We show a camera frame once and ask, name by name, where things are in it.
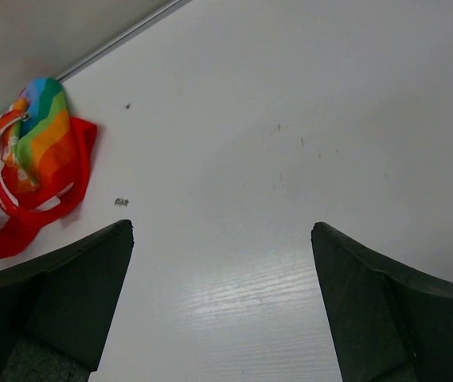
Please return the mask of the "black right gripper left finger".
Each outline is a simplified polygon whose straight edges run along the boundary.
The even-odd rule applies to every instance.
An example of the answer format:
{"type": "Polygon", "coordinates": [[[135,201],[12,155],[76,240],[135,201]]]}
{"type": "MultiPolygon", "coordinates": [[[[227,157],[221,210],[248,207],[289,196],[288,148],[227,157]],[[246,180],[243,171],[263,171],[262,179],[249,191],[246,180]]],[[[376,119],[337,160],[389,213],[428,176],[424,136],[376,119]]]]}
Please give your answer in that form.
{"type": "Polygon", "coordinates": [[[0,271],[0,381],[86,381],[134,247],[130,220],[0,271]]]}

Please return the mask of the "rainbow white red kids jacket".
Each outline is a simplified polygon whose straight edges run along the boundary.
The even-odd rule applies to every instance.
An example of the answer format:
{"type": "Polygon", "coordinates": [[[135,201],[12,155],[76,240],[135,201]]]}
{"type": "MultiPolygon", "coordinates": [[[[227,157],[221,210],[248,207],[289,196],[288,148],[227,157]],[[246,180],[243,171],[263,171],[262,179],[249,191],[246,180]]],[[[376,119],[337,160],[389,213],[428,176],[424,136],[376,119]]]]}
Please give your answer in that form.
{"type": "Polygon", "coordinates": [[[0,259],[23,252],[84,199],[96,137],[52,77],[32,80],[0,116],[0,259]]]}

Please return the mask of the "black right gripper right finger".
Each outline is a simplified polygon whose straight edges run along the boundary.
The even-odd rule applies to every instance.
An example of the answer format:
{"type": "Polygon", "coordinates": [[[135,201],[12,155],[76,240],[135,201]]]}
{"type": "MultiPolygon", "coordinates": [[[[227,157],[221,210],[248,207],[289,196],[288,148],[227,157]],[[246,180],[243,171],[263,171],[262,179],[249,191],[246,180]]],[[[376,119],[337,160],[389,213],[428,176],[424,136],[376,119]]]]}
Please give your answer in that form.
{"type": "Polygon", "coordinates": [[[453,381],[453,283],[323,222],[311,243],[344,381],[453,381]]]}

